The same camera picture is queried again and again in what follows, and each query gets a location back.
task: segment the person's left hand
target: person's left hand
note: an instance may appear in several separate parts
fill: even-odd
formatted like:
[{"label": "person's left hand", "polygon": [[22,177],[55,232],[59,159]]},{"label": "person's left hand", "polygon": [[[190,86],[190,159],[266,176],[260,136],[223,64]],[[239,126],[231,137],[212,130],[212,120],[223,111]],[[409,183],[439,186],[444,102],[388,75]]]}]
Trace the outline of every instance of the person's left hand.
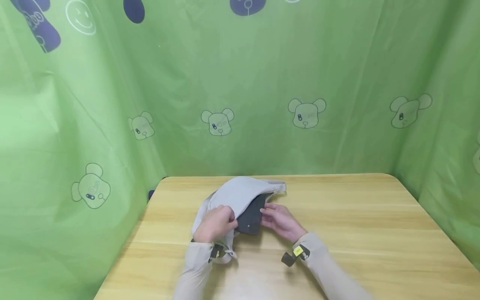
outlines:
[{"label": "person's left hand", "polygon": [[219,205],[206,212],[202,222],[193,234],[193,241],[212,243],[237,227],[238,222],[231,207]]}]

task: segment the yellow tag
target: yellow tag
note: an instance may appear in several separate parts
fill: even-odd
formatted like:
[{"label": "yellow tag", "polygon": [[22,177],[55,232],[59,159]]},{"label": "yellow tag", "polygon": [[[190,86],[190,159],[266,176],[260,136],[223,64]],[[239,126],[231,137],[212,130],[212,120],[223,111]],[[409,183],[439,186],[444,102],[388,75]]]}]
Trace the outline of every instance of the yellow tag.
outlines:
[{"label": "yellow tag", "polygon": [[298,246],[297,248],[293,249],[293,254],[295,254],[295,256],[300,256],[300,254],[303,253],[303,249],[302,247]]}]

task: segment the black buckle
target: black buckle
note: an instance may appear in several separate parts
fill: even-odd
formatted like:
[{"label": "black buckle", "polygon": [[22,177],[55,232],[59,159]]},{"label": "black buckle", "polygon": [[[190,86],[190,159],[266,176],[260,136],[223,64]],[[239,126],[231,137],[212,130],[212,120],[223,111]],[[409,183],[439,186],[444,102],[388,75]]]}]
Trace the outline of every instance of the black buckle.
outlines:
[{"label": "black buckle", "polygon": [[306,260],[310,256],[310,250],[305,248],[303,245],[297,246],[293,249],[293,255],[285,252],[282,257],[282,262],[287,266],[291,267],[297,261],[298,258]]}]

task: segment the person's right hand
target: person's right hand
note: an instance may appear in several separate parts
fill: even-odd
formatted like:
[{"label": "person's right hand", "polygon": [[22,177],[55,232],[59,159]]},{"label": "person's right hand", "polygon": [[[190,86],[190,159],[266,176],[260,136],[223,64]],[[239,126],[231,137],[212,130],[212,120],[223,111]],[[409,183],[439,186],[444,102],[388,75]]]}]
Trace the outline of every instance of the person's right hand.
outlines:
[{"label": "person's right hand", "polygon": [[279,236],[291,241],[293,244],[303,235],[307,234],[305,228],[293,217],[291,212],[283,205],[266,203],[261,208],[262,222],[265,227],[273,229]]}]

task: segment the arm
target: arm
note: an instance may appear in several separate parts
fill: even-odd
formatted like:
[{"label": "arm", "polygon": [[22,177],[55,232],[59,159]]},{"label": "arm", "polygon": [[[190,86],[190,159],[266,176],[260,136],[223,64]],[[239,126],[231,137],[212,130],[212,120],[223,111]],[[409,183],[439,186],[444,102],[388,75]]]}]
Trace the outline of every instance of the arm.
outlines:
[{"label": "arm", "polygon": [[219,205],[206,212],[193,234],[185,253],[185,266],[180,275],[172,300],[202,300],[212,263],[209,262],[213,241],[237,228],[233,210]]},{"label": "arm", "polygon": [[328,252],[319,237],[309,232],[293,246],[302,244],[310,250],[310,256],[301,260],[312,272],[328,300],[372,300],[358,282],[345,273]]},{"label": "arm", "polygon": [[261,212],[263,226],[291,241],[294,248],[302,244],[310,250],[310,256],[302,262],[313,273],[328,300],[372,300],[372,297],[337,265],[318,236],[308,233],[286,207],[267,203]]},{"label": "arm", "polygon": [[185,253],[185,266],[172,300],[202,300],[212,263],[208,262],[213,244],[191,242]]}]

